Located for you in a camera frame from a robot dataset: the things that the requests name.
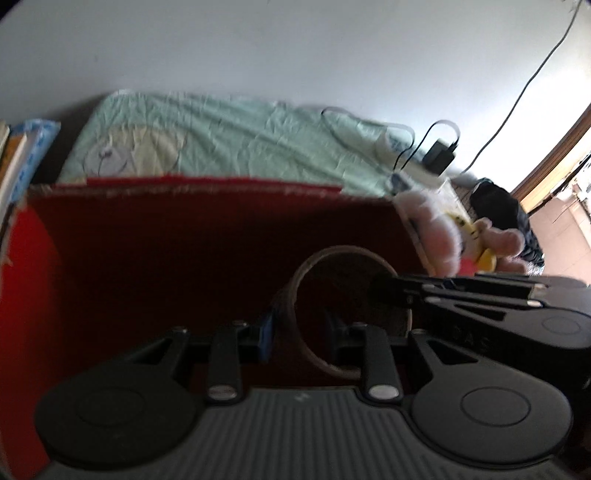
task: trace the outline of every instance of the ribbed gray surface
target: ribbed gray surface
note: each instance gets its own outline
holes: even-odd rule
[[[324,480],[571,478],[546,462],[518,471],[458,465],[424,446],[402,414],[360,402],[352,389],[253,390],[234,407],[210,408],[175,451],[121,472],[52,464],[42,480]]]

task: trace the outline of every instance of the white wall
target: white wall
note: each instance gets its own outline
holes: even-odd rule
[[[467,165],[560,38],[571,0],[23,0],[0,22],[0,116],[130,88],[336,105],[463,132]],[[591,102],[591,11],[473,171],[515,187]],[[434,132],[451,139],[445,127]]]

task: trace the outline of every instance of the plush toy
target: plush toy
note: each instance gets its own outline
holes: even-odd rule
[[[429,192],[411,190],[394,197],[418,233],[438,277],[474,275],[478,271],[525,273],[525,262],[514,258],[524,247],[522,233],[499,230],[487,219],[475,223],[444,213]]]

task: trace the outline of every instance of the tiled floor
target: tiled floor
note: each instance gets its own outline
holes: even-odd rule
[[[530,217],[545,253],[544,275],[566,275],[591,284],[591,222],[574,199],[553,199]]]

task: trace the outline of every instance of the silver screw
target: silver screw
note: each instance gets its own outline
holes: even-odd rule
[[[229,401],[236,398],[238,392],[231,385],[214,385],[207,389],[207,396],[216,401]]]
[[[374,385],[368,393],[376,400],[393,400],[400,395],[398,389],[392,385]]]

